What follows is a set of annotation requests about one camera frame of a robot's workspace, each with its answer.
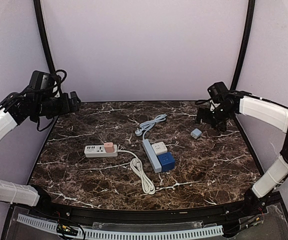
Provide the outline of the light blue charger plug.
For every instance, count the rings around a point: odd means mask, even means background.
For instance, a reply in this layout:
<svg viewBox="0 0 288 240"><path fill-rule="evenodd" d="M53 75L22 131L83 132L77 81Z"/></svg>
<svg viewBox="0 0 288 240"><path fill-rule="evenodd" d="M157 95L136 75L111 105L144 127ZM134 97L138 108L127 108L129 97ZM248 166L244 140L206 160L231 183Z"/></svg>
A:
<svg viewBox="0 0 288 240"><path fill-rule="evenodd" d="M190 135L194 138L194 139L198 139L201 135L202 135L202 131L199 130L198 128L195 128Z"/></svg>

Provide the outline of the pink charger plug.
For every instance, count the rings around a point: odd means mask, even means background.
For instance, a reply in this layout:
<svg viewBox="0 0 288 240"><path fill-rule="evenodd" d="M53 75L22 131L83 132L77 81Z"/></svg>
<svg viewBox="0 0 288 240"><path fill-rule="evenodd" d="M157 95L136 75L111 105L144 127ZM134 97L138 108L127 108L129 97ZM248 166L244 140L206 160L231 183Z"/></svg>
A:
<svg viewBox="0 0 288 240"><path fill-rule="evenodd" d="M113 142L105 142L103 144L106 153L114 153L115 147Z"/></svg>

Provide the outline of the white cube socket adapter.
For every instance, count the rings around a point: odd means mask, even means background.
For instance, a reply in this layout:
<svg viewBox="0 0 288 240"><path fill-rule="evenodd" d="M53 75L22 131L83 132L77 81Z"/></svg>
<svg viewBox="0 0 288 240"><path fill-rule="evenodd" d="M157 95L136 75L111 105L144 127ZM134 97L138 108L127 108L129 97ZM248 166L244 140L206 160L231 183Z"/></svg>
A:
<svg viewBox="0 0 288 240"><path fill-rule="evenodd" d="M151 145L151 147L157 156L168 152L167 146L165 145L163 141L154 143Z"/></svg>

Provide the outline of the blue cube socket adapter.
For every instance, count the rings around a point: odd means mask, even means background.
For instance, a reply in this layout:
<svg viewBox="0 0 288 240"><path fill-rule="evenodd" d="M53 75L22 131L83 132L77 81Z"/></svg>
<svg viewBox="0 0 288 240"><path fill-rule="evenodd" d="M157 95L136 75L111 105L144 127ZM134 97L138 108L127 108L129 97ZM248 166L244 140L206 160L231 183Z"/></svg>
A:
<svg viewBox="0 0 288 240"><path fill-rule="evenodd" d="M175 168L175 159L171 152L166 152L157 156L162 172L168 172Z"/></svg>

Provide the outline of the light blue power strip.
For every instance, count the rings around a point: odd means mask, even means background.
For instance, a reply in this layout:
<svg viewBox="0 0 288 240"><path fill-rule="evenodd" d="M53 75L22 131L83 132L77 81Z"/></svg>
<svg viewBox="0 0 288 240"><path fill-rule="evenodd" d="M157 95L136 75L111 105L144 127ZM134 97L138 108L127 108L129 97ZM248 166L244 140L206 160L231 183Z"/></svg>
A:
<svg viewBox="0 0 288 240"><path fill-rule="evenodd" d="M155 154L152 144L146 138L146 133L151 130L157 123L163 122L167 119L167 114L160 114L156 116L153 120L148 120L139 124L139 127L135 131L135 135L142 137L142 146L149 159L149 162L155 173L162 172L162 166L158 160L158 156Z"/></svg>

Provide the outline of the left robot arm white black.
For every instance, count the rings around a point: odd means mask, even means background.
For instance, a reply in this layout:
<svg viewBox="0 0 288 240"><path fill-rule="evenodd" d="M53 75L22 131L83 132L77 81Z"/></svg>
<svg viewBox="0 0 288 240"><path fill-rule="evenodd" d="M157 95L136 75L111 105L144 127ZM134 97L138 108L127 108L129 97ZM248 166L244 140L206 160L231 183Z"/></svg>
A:
<svg viewBox="0 0 288 240"><path fill-rule="evenodd" d="M29 84L21 92L12 92L0 102L0 141L26 119L37 125L42 117L52 122L58 116L75 113L81 100L75 91L63 92L65 70L55 73L33 71ZM22 185L0 179L0 202L42 207L50 195L37 185Z"/></svg>

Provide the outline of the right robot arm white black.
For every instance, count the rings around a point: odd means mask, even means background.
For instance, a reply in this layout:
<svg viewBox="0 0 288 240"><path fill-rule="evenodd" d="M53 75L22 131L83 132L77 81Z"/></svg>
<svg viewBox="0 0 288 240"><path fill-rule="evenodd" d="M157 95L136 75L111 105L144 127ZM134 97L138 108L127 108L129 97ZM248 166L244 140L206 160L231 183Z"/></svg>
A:
<svg viewBox="0 0 288 240"><path fill-rule="evenodd" d="M210 98L197 101L196 122L209 124L219 132L227 130L227 121L237 114L265 122L285 133L277 159L264 175L245 194L246 199L265 197L288 176L288 107L250 92L229 90L223 82L216 82L207 89Z"/></svg>

